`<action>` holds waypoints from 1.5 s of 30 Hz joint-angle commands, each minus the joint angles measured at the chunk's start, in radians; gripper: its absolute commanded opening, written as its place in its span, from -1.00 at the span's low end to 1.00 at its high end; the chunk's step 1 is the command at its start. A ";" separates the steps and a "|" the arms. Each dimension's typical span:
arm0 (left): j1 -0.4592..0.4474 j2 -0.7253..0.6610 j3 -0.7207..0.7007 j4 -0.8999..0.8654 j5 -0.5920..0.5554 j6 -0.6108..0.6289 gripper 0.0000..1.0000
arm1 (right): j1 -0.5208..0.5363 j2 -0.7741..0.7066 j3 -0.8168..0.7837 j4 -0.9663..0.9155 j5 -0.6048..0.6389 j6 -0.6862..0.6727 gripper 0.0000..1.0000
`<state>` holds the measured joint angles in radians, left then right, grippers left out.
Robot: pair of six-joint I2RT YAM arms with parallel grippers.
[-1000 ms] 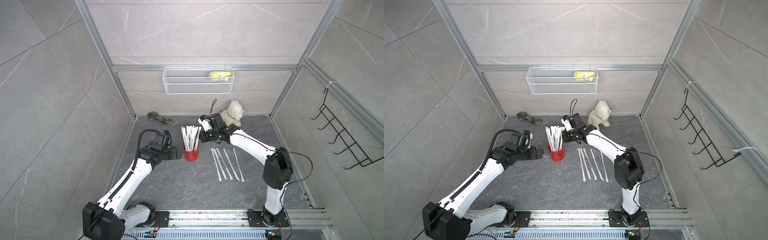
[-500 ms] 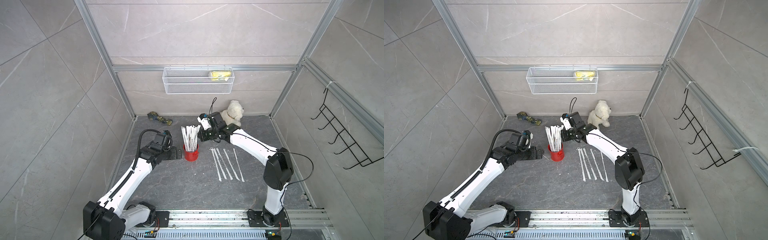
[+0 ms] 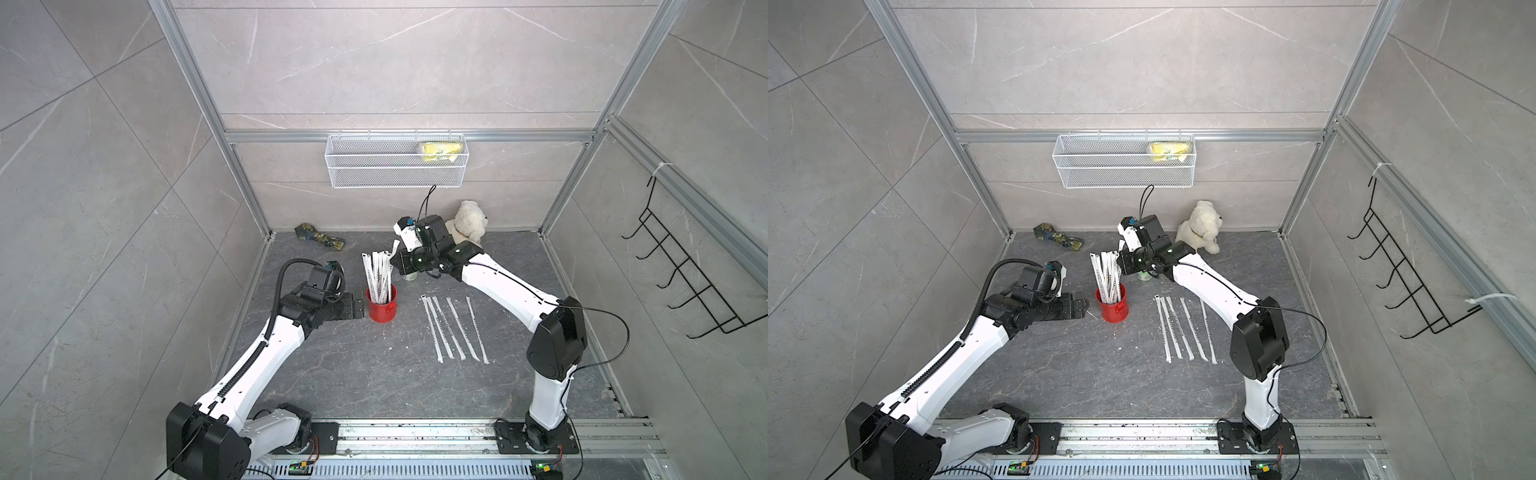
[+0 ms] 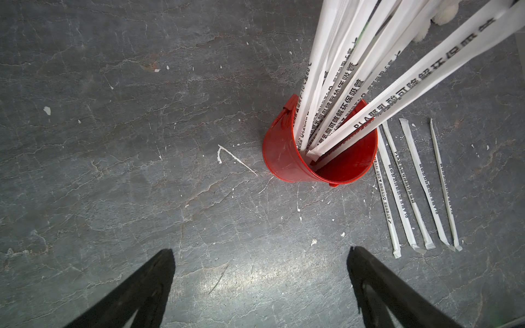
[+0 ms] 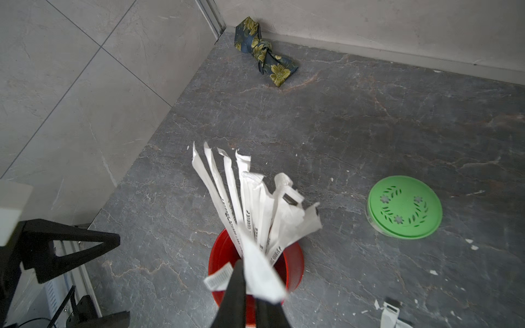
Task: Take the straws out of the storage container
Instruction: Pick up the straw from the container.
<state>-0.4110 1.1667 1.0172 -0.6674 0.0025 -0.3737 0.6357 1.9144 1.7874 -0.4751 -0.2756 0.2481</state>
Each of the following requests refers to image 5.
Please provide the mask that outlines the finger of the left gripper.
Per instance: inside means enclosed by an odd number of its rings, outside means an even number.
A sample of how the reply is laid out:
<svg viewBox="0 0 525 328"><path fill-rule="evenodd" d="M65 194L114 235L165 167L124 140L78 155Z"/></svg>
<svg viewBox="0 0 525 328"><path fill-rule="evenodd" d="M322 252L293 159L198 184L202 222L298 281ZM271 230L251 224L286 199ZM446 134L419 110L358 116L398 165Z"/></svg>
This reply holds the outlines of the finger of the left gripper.
<svg viewBox="0 0 525 328"><path fill-rule="evenodd" d="M92 246L79 251L62 248L68 242ZM120 235L91 231L43 219L25 221L21 234L23 268L33 269L43 284L90 262L120 245Z"/></svg>
<svg viewBox="0 0 525 328"><path fill-rule="evenodd" d="M118 312L104 317L97 314L90 295L83 296L66 321L66 327L129 327L131 314L129 311Z"/></svg>

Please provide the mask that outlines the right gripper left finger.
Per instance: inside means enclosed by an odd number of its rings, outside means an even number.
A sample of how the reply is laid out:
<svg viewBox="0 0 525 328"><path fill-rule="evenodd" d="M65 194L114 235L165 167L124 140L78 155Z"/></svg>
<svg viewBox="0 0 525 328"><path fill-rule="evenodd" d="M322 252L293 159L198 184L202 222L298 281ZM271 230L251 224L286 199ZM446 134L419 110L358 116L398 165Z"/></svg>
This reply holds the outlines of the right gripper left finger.
<svg viewBox="0 0 525 328"><path fill-rule="evenodd" d="M246 327L246 281L243 261L235 263L212 328Z"/></svg>

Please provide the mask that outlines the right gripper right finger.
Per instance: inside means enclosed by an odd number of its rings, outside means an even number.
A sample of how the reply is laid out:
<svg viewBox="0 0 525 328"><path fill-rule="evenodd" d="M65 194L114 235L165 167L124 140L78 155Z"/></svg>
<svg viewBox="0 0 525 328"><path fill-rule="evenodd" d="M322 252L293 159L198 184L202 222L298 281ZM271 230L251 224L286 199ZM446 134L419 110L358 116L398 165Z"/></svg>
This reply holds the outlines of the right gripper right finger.
<svg viewBox="0 0 525 328"><path fill-rule="evenodd" d="M291 328L281 303L273 304L261 299L256 302L257 328Z"/></svg>

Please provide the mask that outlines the red cup container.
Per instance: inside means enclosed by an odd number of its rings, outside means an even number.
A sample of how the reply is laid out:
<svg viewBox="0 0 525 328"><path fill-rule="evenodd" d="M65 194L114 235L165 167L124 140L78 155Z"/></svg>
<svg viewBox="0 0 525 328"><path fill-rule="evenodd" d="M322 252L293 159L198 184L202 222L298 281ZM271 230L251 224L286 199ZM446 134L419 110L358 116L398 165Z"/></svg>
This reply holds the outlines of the red cup container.
<svg viewBox="0 0 525 328"><path fill-rule="evenodd" d="M228 263L233 267L240 259L228 232L223 230L212 247L208 274L210 276L215 274ZM304 255L298 242L291 244L283 251L274 269L285 283L288 292L293 292L300 285L304 274ZM256 326L256 303L252 296L246 298L246 323L246 327Z"/></svg>

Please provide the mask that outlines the bundle of white straws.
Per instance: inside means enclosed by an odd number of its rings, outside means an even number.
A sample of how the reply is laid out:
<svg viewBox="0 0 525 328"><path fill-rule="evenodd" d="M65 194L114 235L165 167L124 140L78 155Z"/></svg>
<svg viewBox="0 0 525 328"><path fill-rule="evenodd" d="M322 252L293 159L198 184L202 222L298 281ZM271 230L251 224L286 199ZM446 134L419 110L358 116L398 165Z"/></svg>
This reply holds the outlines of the bundle of white straws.
<svg viewBox="0 0 525 328"><path fill-rule="evenodd" d="M284 173L270 192L264 175L251 170L251 157L204 145L205 158L192 150L192 167L205 184L217 214L244 262L247 293L277 303L287 298L275 264L298 240L322 228L318 204L307 209L303 195Z"/></svg>

